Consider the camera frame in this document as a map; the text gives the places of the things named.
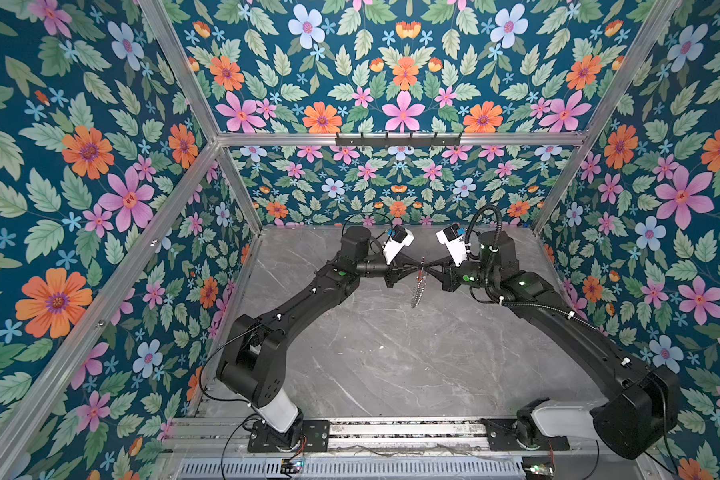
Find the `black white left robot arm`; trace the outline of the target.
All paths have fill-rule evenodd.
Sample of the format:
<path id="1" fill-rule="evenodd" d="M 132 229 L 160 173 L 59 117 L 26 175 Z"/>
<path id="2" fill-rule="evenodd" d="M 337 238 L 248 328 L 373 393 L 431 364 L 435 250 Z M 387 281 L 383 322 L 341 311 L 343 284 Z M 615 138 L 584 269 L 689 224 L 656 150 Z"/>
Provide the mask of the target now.
<path id="1" fill-rule="evenodd" d="M 284 390 L 293 340 L 349 298 L 363 278 L 382 278 L 393 287 L 415 271 L 414 261 L 402 254 L 414 240 L 409 229 L 394 226 L 382 251 L 372 254 L 375 240 L 365 227 L 348 228 L 337 253 L 314 272 L 306 287 L 264 314 L 239 316 L 219 349 L 216 379 L 258 414 L 278 449 L 290 451 L 302 439 L 303 413 Z"/>

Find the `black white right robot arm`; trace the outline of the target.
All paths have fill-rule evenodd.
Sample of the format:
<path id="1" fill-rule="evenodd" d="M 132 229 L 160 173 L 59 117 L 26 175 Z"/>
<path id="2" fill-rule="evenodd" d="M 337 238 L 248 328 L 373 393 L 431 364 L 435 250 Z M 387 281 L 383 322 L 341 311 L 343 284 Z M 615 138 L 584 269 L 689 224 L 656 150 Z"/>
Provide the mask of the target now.
<path id="1" fill-rule="evenodd" d="M 635 460 L 666 442 L 678 421 L 680 382 L 667 366 L 649 366 L 627 353 L 580 315 L 540 274 L 522 269 L 513 238 L 500 221 L 470 239 L 475 225 L 453 224 L 437 232 L 448 256 L 423 270 L 453 292 L 461 286 L 485 293 L 485 303 L 512 311 L 543 332 L 595 383 L 597 402 L 556 402 L 541 398 L 518 410 L 513 426 L 519 445 L 538 446 L 545 438 L 595 440 L 618 456 Z"/>

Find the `red keyring with metal rings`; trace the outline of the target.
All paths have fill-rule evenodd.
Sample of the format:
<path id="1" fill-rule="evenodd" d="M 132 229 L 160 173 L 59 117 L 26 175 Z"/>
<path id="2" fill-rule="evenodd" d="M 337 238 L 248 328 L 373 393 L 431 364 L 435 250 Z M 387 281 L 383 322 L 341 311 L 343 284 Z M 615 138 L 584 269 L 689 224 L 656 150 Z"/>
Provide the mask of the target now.
<path id="1" fill-rule="evenodd" d="M 416 288 L 413 291 L 413 295 L 410 301 L 410 306 L 412 309 L 416 309 L 422 301 L 424 291 L 426 289 L 427 276 L 428 274 L 425 267 L 421 266 L 416 276 Z"/>

